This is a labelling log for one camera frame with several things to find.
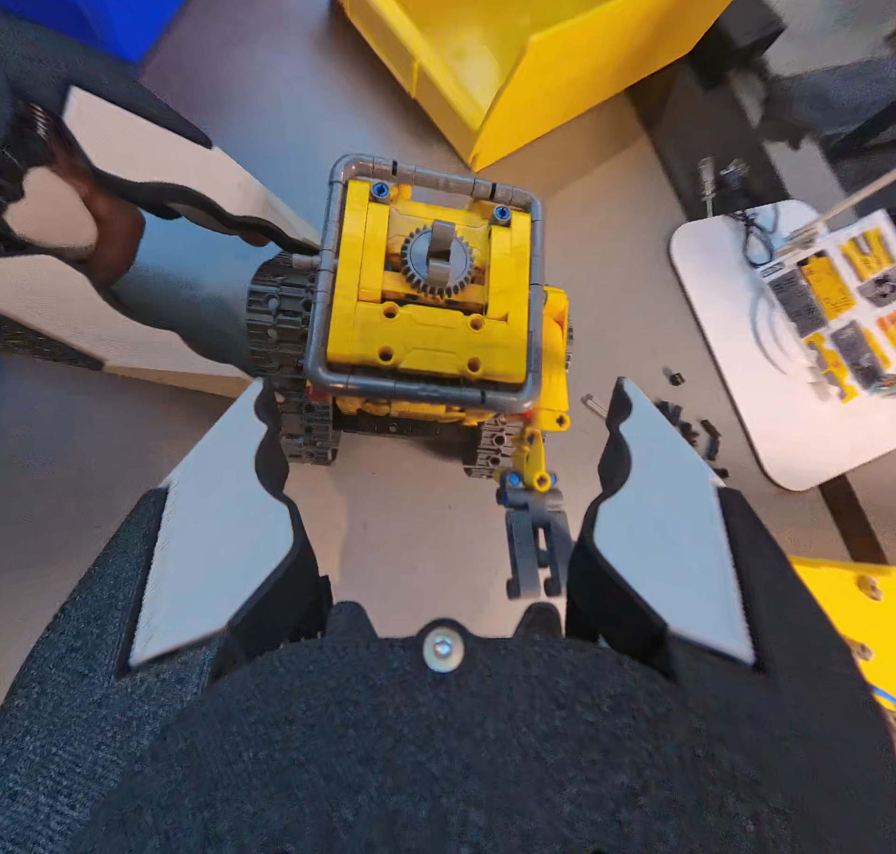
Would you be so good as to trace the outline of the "grey desk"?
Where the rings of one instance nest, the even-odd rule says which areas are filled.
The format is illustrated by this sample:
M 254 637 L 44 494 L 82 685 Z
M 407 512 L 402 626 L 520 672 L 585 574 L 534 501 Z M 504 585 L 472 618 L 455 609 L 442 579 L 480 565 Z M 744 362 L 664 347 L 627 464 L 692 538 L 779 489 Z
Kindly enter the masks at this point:
M 318 225 L 326 177 L 349 152 L 463 171 L 454 151 L 330 0 L 193 0 L 143 78 L 265 187 Z M 790 555 L 846 560 L 818 490 L 762 472 L 668 258 L 685 220 L 625 95 L 490 167 L 546 208 L 548 280 L 571 300 L 574 397 L 619 376 L 722 434 L 721 465 Z M 2 694 L 85 570 L 229 401 L 2 356 Z M 506 636 L 503 512 L 494 484 L 410 442 L 350 435 L 329 469 L 296 466 L 295 499 L 337 600 L 385 636 L 439 616 Z

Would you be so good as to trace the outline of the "assorted small toy brick parts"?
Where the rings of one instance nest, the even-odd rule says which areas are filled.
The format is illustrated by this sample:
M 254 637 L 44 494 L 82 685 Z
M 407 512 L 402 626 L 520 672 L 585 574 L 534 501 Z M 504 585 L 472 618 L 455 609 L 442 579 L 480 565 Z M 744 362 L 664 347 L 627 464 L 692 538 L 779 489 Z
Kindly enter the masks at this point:
M 887 591 L 893 579 L 861 573 L 857 586 L 869 599 L 876 602 L 862 614 L 861 628 L 870 641 L 866 652 L 859 656 L 859 665 L 875 696 L 887 709 L 895 710 L 895 606 L 892 591 Z

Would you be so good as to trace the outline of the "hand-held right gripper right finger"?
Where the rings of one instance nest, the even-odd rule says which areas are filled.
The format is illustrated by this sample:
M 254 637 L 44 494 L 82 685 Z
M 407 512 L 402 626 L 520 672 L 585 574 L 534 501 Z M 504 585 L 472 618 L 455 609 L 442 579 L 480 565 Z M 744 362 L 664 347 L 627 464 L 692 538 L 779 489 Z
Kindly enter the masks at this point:
M 755 667 L 724 483 L 631 379 L 617 379 L 605 423 L 588 542 L 667 631 Z

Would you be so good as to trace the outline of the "pile of black red pins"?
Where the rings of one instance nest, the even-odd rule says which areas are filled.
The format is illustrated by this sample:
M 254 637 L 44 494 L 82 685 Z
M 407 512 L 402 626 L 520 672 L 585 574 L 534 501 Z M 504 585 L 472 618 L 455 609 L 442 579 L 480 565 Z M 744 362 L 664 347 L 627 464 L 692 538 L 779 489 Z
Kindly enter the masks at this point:
M 712 421 L 711 415 L 705 409 L 706 405 L 711 406 L 715 403 L 725 388 L 717 371 L 714 371 L 712 377 L 712 381 L 708 378 L 697 378 L 695 392 L 688 394 L 691 398 L 697 398 L 697 404 L 690 401 L 682 403 L 675 397 L 668 398 L 665 394 L 655 397 L 653 404 L 665 421 L 700 457 L 715 476 L 715 481 L 725 487 L 731 480 L 731 474 L 720 461 L 722 433 L 719 425 Z

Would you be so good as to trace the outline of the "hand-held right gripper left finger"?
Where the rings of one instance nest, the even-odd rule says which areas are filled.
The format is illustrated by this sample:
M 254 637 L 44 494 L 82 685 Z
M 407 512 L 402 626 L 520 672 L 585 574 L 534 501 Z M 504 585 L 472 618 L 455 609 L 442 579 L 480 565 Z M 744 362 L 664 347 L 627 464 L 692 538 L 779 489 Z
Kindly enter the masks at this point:
M 272 385 L 254 380 L 162 482 L 128 652 L 140 669 L 229 629 L 304 537 Z

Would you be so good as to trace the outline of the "yellow toy brick cylinder assembly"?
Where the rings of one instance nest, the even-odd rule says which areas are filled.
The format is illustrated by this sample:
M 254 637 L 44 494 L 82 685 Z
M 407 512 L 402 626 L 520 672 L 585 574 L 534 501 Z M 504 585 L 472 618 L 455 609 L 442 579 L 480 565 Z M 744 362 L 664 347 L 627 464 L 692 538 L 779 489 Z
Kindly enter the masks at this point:
M 510 466 L 496 474 L 506 490 L 546 494 L 556 475 L 546 462 L 546 437 L 565 433 L 572 425 L 567 379 L 569 300 L 561 288 L 544 289 L 541 357 L 541 391 L 534 406 L 508 418 Z

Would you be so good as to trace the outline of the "white stand base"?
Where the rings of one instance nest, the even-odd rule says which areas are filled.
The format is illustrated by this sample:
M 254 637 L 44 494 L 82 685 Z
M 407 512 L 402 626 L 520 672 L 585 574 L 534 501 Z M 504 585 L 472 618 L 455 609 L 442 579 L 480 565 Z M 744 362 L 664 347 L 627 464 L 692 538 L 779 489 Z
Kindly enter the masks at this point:
M 842 405 L 812 379 L 805 352 L 755 268 L 790 253 L 818 219 L 796 200 L 691 221 L 670 259 L 766 475 L 786 490 L 816 487 L 894 452 L 893 400 Z

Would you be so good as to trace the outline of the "yellow grey sticker sheet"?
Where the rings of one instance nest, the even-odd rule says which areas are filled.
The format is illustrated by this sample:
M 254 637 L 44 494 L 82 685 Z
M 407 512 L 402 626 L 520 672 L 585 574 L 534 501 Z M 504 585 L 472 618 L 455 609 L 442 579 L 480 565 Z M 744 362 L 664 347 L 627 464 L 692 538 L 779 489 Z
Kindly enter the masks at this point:
M 895 394 L 895 230 L 876 210 L 811 248 L 755 268 L 807 359 L 842 405 Z

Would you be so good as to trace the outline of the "tracked toy brick vehicle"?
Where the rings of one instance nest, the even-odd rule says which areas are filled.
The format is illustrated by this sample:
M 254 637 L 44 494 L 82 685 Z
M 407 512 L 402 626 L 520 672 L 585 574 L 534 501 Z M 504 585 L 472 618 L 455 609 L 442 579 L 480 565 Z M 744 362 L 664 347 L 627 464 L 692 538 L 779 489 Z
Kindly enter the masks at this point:
M 291 462 L 344 433 L 433 437 L 473 478 L 510 466 L 508 418 L 541 391 L 543 211 L 531 191 L 349 154 L 316 255 L 282 252 L 247 295 L 252 364 Z

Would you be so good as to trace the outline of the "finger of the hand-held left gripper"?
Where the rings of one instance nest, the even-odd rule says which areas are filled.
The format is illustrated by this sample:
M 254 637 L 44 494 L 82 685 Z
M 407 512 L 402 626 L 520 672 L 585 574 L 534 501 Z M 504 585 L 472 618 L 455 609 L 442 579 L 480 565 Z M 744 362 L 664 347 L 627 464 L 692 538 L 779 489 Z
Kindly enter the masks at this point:
M 2 259 L 1 308 L 2 315 L 95 357 L 109 375 L 231 400 L 251 383 L 238 369 L 200 357 L 173 333 L 120 315 L 52 256 Z
M 318 253 L 319 232 L 218 147 L 77 87 L 66 97 L 62 119 L 96 175 L 142 210 L 263 239 L 288 254 Z

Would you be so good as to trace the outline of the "grey yellow toy brick assembly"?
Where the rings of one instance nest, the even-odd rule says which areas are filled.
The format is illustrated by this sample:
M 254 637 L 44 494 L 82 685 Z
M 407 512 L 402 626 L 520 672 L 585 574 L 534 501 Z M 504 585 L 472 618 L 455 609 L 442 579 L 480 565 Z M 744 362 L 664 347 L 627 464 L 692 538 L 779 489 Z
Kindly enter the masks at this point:
M 507 598 L 566 594 L 573 539 L 562 492 L 528 489 L 519 472 L 507 469 L 498 476 L 497 501 L 504 508 L 511 567 Z

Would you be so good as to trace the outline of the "yellow plastic parts bin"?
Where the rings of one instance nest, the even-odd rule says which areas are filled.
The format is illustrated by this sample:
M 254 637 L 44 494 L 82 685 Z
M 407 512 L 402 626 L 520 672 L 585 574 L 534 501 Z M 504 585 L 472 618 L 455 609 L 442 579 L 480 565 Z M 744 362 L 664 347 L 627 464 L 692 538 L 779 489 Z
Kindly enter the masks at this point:
M 688 53 L 733 0 L 335 0 L 483 169 Z
M 857 576 L 861 573 L 873 574 L 877 577 L 889 575 L 893 580 L 887 591 L 892 591 L 895 605 L 895 567 L 802 557 L 790 557 L 790 564 L 850 647 L 858 669 L 867 681 L 859 665 L 859 656 L 868 652 L 865 650 L 865 645 L 870 641 L 863 632 L 861 624 L 863 612 L 869 607 L 875 606 L 876 602 L 859 590 Z M 895 710 L 891 711 L 884 707 L 872 688 L 871 691 L 878 703 L 891 717 L 894 717 Z

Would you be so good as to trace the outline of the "person's left hand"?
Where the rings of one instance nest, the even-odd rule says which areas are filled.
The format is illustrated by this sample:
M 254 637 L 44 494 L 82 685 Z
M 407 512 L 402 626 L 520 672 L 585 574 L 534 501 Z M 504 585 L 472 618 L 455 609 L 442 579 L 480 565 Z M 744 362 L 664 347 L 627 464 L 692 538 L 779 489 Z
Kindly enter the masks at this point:
M 140 210 L 104 188 L 70 138 L 49 130 L 49 165 L 37 168 L 38 241 L 94 288 L 110 288 L 132 268 L 145 230 Z

